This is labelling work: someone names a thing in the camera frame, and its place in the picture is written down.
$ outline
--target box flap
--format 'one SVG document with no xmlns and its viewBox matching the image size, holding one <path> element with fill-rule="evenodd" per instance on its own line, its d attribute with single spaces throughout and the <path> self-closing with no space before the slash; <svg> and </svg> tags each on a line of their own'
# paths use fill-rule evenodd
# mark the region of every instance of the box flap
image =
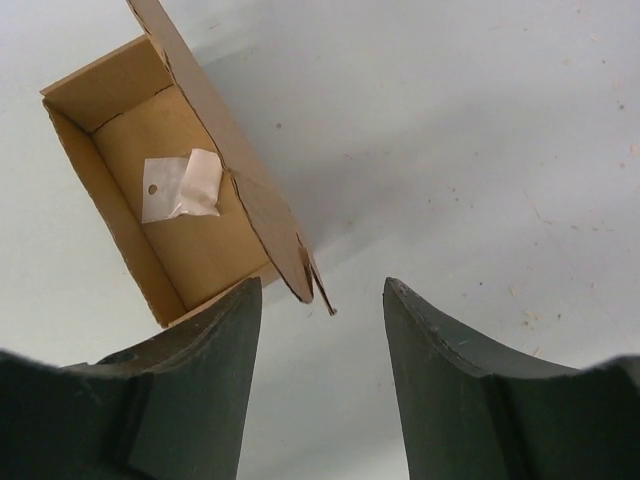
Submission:
<svg viewBox="0 0 640 480">
<path fill-rule="evenodd" d="M 286 200 L 256 157 L 211 82 L 157 0 L 127 0 L 140 26 L 215 143 L 251 227 L 299 300 L 313 300 L 313 282 L 331 314 L 320 273 Z"/>
</svg>

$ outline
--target cardboard box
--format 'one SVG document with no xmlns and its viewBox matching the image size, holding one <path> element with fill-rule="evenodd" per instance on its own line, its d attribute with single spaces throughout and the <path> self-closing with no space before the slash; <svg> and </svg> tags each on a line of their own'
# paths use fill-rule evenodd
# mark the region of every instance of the cardboard box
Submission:
<svg viewBox="0 0 640 480">
<path fill-rule="evenodd" d="M 44 106 L 155 318 L 168 326 L 247 277 L 282 277 L 302 302 L 320 274 L 289 206 L 156 0 L 129 0 L 143 37 L 44 89 Z M 152 157 L 217 152 L 220 217 L 141 225 Z"/>
</svg>

